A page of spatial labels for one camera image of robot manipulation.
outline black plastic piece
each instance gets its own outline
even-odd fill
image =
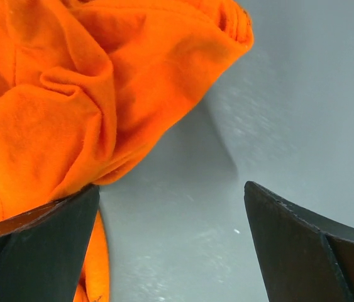
[[[245,206],[270,302],[354,302],[354,228],[254,182]]]
[[[88,186],[0,223],[0,302],[72,302],[99,206]]]

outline fabric fold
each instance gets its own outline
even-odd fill
[[[252,45],[232,0],[0,0],[0,221],[124,176]],[[75,301],[107,253],[98,216]]]

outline orange fabric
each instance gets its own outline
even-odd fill
[[[232,0],[0,0],[0,221],[125,175],[252,44]],[[98,216],[75,301],[108,283]]]

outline gray background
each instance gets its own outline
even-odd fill
[[[354,227],[354,1],[240,3],[253,50],[102,188],[113,302],[266,302],[248,180]]]

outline orange cloth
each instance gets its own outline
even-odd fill
[[[249,51],[232,0],[0,0],[0,221],[109,184]],[[75,301],[108,301],[98,216]]]

